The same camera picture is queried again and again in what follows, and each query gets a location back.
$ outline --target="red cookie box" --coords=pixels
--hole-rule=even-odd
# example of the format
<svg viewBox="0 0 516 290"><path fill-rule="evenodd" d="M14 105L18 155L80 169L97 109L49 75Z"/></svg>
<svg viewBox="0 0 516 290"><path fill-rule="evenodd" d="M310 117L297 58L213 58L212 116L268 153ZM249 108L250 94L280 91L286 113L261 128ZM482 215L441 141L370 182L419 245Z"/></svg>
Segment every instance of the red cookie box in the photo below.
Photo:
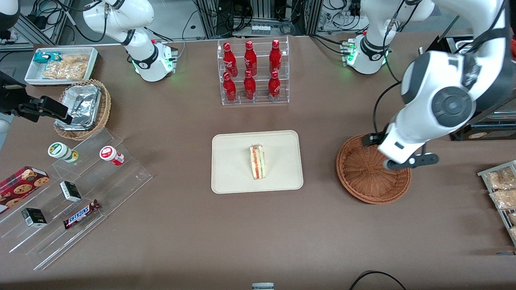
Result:
<svg viewBox="0 0 516 290"><path fill-rule="evenodd" d="M25 166L0 182L0 214L50 181L46 172Z"/></svg>

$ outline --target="coca-cola bottle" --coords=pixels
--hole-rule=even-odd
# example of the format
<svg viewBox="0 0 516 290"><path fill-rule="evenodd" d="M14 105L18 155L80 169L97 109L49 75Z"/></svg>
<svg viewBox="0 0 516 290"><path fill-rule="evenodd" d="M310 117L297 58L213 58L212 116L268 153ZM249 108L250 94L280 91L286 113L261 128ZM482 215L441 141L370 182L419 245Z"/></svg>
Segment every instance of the coca-cola bottle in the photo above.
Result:
<svg viewBox="0 0 516 290"><path fill-rule="evenodd" d="M280 80L278 79L278 71L274 70L270 73L269 80L269 100L275 102L280 98Z"/></svg>
<svg viewBox="0 0 516 290"><path fill-rule="evenodd" d="M274 39L272 41L272 50L269 54L269 71L272 73L274 70L279 71L281 68L281 51L280 41Z"/></svg>
<svg viewBox="0 0 516 290"><path fill-rule="evenodd" d="M231 51L231 45L224 43L224 66L226 70L231 74L232 77L238 76L238 69L236 68L236 57Z"/></svg>
<svg viewBox="0 0 516 290"><path fill-rule="evenodd" d="M258 73L258 64L256 61L256 52L253 49L253 42L246 41L246 54L244 55L246 62L246 70L250 70L252 75L255 76Z"/></svg>
<svg viewBox="0 0 516 290"><path fill-rule="evenodd" d="M249 101L254 101L256 98L256 82L250 70L246 71L246 79L244 80L244 88L246 90L246 98Z"/></svg>
<svg viewBox="0 0 516 290"><path fill-rule="evenodd" d="M224 94L226 95L228 102L234 103L236 102L235 83L231 79L229 72L224 72L222 76L224 77L224 82L222 83L222 86L224 87Z"/></svg>

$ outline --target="empty wicker basket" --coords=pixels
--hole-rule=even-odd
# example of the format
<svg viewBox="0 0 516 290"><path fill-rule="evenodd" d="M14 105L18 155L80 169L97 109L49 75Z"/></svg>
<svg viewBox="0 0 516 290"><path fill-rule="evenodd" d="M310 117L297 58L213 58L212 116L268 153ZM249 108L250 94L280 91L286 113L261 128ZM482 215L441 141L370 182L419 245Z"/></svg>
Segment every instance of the empty wicker basket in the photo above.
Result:
<svg viewBox="0 0 516 290"><path fill-rule="evenodd" d="M337 175L344 187L356 198L372 204L385 204L405 194L412 176L410 168L387 170L386 157L378 146L362 146L362 137L348 139L338 152Z"/></svg>
<svg viewBox="0 0 516 290"><path fill-rule="evenodd" d="M111 97L110 97L109 92L107 91L106 87L101 82L99 82L98 80L95 80L95 79L89 79L87 81L74 84L73 86L85 86L85 85L96 85L102 90L102 96L101 96L100 105L99 105L99 112L97 113L97 118L96 118L96 125L90 131L64 131L64 130L58 129L54 125L54 130L61 137L64 137L67 139L73 139L76 141L82 141L82 140L88 138L91 134L93 134L98 129L103 128L106 125L107 120L109 119L109 111L111 110ZM65 95L65 92L63 92L61 94L61 97L59 98L60 102L62 102L64 95Z"/></svg>

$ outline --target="clear acrylic bottle rack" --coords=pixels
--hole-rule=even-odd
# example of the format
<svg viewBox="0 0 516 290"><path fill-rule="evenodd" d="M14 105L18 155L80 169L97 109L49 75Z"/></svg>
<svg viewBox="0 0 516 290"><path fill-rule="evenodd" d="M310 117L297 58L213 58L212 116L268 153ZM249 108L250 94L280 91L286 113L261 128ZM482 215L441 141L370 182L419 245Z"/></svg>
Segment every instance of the clear acrylic bottle rack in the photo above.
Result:
<svg viewBox="0 0 516 290"><path fill-rule="evenodd" d="M122 165L100 159L100 149L107 145L124 155ZM56 161L46 169L50 182L0 216L2 241L10 253L26 254L34 270L47 268L152 178L125 149L122 140L106 128L74 150L79 153L78 160ZM75 183L81 202L65 199L59 186L64 180ZM102 207L66 230L63 221L95 199ZM28 227L21 214L26 207L40 209L48 224L42 228Z"/></svg>
<svg viewBox="0 0 516 290"><path fill-rule="evenodd" d="M273 39L280 41L281 51L281 69L279 70L278 78L281 82L280 86L280 97L277 101L272 102L269 100L269 54L272 49ZM246 65L244 62L244 54L246 53L246 40L253 42L254 51L256 52L258 62L258 74L254 76L256 81L256 98L254 101L249 101L245 97L244 91L244 72L246 71ZM224 79L222 74L226 71L224 66L224 49L222 45L228 42L231 45L231 50L236 57L236 67L238 68L237 77L233 78L236 86L236 102L230 103L224 94L224 87L222 83ZM290 101L290 90L289 90L289 44L288 37L274 37L274 38L253 38L253 39L225 39L217 42L217 63L219 66L219 82L220 82L220 95L223 105L251 105L251 104L276 104L276 103L288 103Z"/></svg>

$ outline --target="white tray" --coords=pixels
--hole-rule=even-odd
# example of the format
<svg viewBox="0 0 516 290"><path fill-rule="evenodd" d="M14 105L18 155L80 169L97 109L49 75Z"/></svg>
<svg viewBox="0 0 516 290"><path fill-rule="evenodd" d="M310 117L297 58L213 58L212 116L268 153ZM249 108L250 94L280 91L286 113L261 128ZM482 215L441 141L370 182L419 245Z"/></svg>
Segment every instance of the white tray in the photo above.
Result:
<svg viewBox="0 0 516 290"><path fill-rule="evenodd" d="M254 180L249 147L261 144L266 176ZM303 186L299 137L295 131L221 134L212 140L212 190L216 194L294 190Z"/></svg>
<svg viewBox="0 0 516 290"><path fill-rule="evenodd" d="M88 66L82 80L70 80L70 79L48 79L43 78L43 72L46 69L46 63L38 63L31 61L27 73L25 74L25 81L30 85L35 86L59 86L59 85L71 85L89 80L93 73L95 61L99 52L93 47L48 47L44 49L37 49L35 54L38 52L60 52L62 54L84 54L89 55Z"/></svg>

